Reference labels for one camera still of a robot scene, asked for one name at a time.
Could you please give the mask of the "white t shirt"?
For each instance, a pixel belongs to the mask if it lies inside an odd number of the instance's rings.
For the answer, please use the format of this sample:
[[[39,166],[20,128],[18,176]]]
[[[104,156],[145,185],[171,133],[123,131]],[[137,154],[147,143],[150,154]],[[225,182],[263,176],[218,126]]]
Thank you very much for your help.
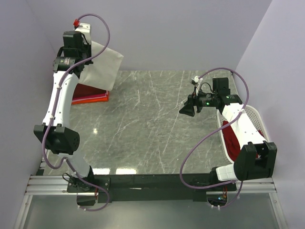
[[[122,60],[122,54],[106,48],[102,54],[92,60],[92,64],[84,67],[80,75],[79,83],[101,90],[111,91]]]

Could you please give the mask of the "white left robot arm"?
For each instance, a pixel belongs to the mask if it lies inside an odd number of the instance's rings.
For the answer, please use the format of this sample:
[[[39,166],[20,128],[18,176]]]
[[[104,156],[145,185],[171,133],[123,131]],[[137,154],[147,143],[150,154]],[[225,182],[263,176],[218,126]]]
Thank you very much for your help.
[[[85,65],[92,63],[91,33],[81,29],[66,31],[63,46],[53,62],[53,89],[42,124],[35,125],[34,134],[42,144],[42,156],[52,169],[67,163],[71,174],[68,184],[80,192],[94,190],[92,168],[78,153],[80,135],[69,128],[70,108],[74,90]]]

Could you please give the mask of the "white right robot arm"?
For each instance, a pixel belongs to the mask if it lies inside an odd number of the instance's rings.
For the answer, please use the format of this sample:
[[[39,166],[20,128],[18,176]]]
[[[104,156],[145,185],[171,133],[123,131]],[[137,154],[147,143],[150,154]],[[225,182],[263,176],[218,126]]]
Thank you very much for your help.
[[[216,108],[228,122],[219,129],[230,127],[240,146],[240,152],[233,163],[212,170],[208,187],[220,190],[236,180],[272,177],[277,146],[273,142],[268,142],[255,128],[240,97],[231,94],[228,78],[214,78],[209,93],[202,91],[203,81],[199,76],[192,79],[192,84],[194,91],[188,95],[179,112],[193,117],[204,107]]]

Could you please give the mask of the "dark red folded shirt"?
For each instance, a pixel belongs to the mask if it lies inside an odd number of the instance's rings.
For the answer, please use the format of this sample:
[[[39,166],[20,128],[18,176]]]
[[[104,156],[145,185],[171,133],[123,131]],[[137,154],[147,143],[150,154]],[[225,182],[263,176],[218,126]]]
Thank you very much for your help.
[[[73,97],[83,97],[88,95],[102,94],[105,92],[106,90],[102,90],[96,87],[87,86],[79,83],[77,84],[74,90]]]

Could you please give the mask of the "pink folded shirt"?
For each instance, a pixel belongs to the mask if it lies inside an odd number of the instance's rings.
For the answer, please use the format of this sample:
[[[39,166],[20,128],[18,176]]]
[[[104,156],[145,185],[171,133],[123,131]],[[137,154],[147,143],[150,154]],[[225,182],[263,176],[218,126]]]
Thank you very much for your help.
[[[95,94],[95,95],[88,95],[83,97],[73,97],[72,101],[81,101],[81,100],[88,100],[88,99],[96,99],[96,98],[105,98],[108,96],[108,92],[102,94]]]

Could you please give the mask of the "orange folded shirt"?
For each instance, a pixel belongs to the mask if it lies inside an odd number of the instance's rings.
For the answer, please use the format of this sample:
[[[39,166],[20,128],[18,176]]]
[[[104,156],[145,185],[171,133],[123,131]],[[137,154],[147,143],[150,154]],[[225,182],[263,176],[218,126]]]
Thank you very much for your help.
[[[81,100],[81,101],[72,101],[72,105],[74,104],[86,104],[86,103],[96,103],[96,102],[107,102],[109,100],[109,92],[108,96],[105,98],[96,98],[96,99],[88,99],[88,100]]]

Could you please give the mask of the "red t shirt in basket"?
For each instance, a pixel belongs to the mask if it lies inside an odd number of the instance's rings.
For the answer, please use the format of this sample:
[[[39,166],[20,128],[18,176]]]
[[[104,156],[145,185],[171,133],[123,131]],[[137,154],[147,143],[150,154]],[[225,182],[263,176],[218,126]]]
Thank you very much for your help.
[[[266,139],[257,131],[251,121],[238,120],[222,130],[227,153],[235,161],[241,149],[248,143],[261,144]]]

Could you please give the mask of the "white perforated plastic basket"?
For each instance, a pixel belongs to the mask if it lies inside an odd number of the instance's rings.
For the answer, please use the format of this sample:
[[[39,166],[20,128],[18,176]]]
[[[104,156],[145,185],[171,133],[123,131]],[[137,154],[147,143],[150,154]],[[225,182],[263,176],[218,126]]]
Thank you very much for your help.
[[[246,106],[245,112],[247,113],[249,119],[251,120],[251,122],[257,129],[257,131],[259,131],[267,141],[270,141],[268,133],[265,128],[265,125],[261,119],[259,112],[250,105]],[[218,128],[220,128],[223,125],[223,121],[226,121],[226,119],[220,114],[219,111],[216,112],[216,117],[217,117],[217,126],[218,126]],[[232,164],[234,161],[231,159],[230,155],[227,153],[226,144],[225,144],[224,135],[223,135],[222,130],[219,131],[219,136],[220,136],[220,139],[222,142],[222,148],[224,150],[224,154],[225,154],[226,158],[228,159],[228,161]]]

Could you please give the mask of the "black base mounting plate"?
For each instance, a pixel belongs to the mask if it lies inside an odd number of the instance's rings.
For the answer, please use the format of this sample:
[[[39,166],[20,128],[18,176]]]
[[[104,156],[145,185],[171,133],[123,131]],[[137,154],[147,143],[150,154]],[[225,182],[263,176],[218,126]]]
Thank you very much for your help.
[[[217,180],[213,168],[210,173],[184,174],[187,187],[180,180],[179,174],[127,174],[95,175],[91,171],[82,182],[70,177],[67,192],[85,194],[78,197],[81,206],[85,204],[115,201],[155,201],[155,200],[192,200],[206,202],[207,192],[226,193],[236,191],[237,183],[222,184]]]

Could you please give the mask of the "aluminium rail frame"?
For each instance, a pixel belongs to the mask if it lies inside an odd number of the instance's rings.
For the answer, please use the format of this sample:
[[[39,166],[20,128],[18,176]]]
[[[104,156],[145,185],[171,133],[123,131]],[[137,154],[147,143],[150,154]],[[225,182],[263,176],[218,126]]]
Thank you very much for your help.
[[[77,208],[66,192],[63,166],[41,163],[31,176],[14,227],[16,229],[285,229],[288,227],[272,179],[245,181],[231,204],[216,209],[207,203],[178,201],[116,202],[97,212]]]

